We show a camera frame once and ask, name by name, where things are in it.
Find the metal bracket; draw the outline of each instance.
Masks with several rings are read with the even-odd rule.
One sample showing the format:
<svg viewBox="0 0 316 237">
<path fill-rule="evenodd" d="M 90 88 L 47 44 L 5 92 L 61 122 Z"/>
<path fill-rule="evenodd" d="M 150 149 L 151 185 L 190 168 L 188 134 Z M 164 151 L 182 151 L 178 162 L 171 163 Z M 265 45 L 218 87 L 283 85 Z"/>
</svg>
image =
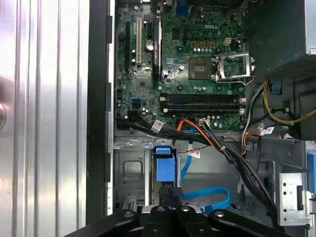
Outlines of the metal bracket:
<svg viewBox="0 0 316 237">
<path fill-rule="evenodd" d="M 225 59 L 235 59 L 235 58 L 243 58 L 244 68 L 246 73 L 243 75 L 233 75 L 230 77 L 226 77 L 225 75 Z M 255 60 L 249 55 L 249 52 L 243 53 L 233 53 L 222 56 L 215 56 L 214 62 L 217 67 L 217 71 L 215 75 L 212 75 L 212 78 L 217 83 L 242 83 L 243 85 L 248 85 L 254 80 L 254 76 L 250 74 L 255 69 L 254 65 L 251 65 Z"/>
<path fill-rule="evenodd" d="M 305 179 L 305 173 L 279 174 L 280 189 L 276 195 L 279 195 L 277 207 L 278 222 L 281 226 L 303 226 L 310 223 L 311 217 L 307 211 L 306 203 Z"/>
<path fill-rule="evenodd" d="M 114 150 L 121 150 L 124 147 L 141 147 L 144 150 L 152 150 L 156 146 L 171 146 L 171 142 L 166 139 L 159 140 L 127 140 L 114 142 Z"/>
</svg>

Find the pcie slot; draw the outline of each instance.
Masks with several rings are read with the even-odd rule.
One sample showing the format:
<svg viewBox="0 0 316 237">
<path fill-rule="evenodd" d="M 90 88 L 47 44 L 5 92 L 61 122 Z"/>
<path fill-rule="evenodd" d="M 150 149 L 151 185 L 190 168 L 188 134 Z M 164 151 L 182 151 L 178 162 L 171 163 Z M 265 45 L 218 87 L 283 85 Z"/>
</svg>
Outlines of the pcie slot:
<svg viewBox="0 0 316 237">
<path fill-rule="evenodd" d="M 136 64 L 142 65 L 142 28 L 143 19 L 136 20 Z"/>
<path fill-rule="evenodd" d="M 125 23 L 125 70 L 130 68 L 130 22 Z"/>
</svg>

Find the chip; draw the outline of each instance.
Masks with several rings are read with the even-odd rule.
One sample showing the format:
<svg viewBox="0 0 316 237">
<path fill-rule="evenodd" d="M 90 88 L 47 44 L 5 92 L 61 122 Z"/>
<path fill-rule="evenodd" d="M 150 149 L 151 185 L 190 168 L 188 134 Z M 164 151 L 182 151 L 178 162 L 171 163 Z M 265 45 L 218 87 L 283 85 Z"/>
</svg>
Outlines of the chip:
<svg viewBox="0 0 316 237">
<path fill-rule="evenodd" d="M 211 60 L 208 58 L 189 59 L 189 79 L 209 80 L 211 79 Z"/>
<path fill-rule="evenodd" d="M 172 29 L 172 36 L 173 40 L 180 40 L 180 30 L 179 29 Z"/>
<path fill-rule="evenodd" d="M 191 42 L 191 48 L 195 48 L 197 44 L 195 42 Z"/>
<path fill-rule="evenodd" d="M 214 42 L 210 42 L 210 43 L 209 43 L 209 47 L 210 47 L 210 48 L 215 48 L 215 43 L 214 43 Z"/>
</svg>

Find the pci slot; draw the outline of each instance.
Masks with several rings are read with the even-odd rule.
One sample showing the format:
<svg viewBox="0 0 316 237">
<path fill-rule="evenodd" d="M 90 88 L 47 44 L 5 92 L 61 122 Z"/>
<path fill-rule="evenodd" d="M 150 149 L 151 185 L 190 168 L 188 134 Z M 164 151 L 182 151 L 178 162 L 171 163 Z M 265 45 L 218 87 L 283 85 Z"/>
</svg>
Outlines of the pci slot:
<svg viewBox="0 0 316 237">
<path fill-rule="evenodd" d="M 153 59 L 153 79 L 158 81 L 161 74 L 161 21 L 154 21 L 154 59 Z"/>
<path fill-rule="evenodd" d="M 125 70 L 130 68 L 130 22 L 125 23 Z"/>
<path fill-rule="evenodd" d="M 142 29 L 143 19 L 137 18 L 136 20 L 136 64 L 142 65 Z"/>
</svg>

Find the label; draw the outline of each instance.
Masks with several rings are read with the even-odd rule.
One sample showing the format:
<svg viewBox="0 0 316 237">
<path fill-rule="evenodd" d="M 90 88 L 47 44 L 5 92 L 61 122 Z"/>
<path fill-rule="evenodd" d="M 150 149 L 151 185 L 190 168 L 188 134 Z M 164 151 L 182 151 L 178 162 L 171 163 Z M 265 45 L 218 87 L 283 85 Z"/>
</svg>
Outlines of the label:
<svg viewBox="0 0 316 237">
<path fill-rule="evenodd" d="M 266 132 L 266 130 L 265 130 L 265 129 L 263 129 L 263 130 L 260 132 L 259 136 L 263 136 L 263 135 L 265 135 L 265 132 Z"/>
<path fill-rule="evenodd" d="M 286 133 L 284 135 L 280 135 L 280 138 L 283 139 L 295 139 L 294 137 L 292 137 L 290 134 Z"/>
<path fill-rule="evenodd" d="M 266 134 L 272 134 L 274 128 L 275 128 L 275 127 L 268 127 L 268 128 L 267 128 L 267 131 L 265 132 L 265 135 L 266 135 Z"/>
<path fill-rule="evenodd" d="M 200 152 L 199 151 L 190 151 L 188 152 L 188 155 L 195 157 L 195 158 L 200 158 Z"/>
<path fill-rule="evenodd" d="M 153 132 L 160 132 L 160 130 L 161 130 L 161 128 L 162 128 L 163 125 L 164 125 L 163 122 L 161 122 L 161 121 L 159 121 L 159 120 L 156 120 L 156 121 L 154 122 L 154 125 L 153 125 L 152 128 L 151 128 L 151 131 L 153 131 Z"/>
</svg>

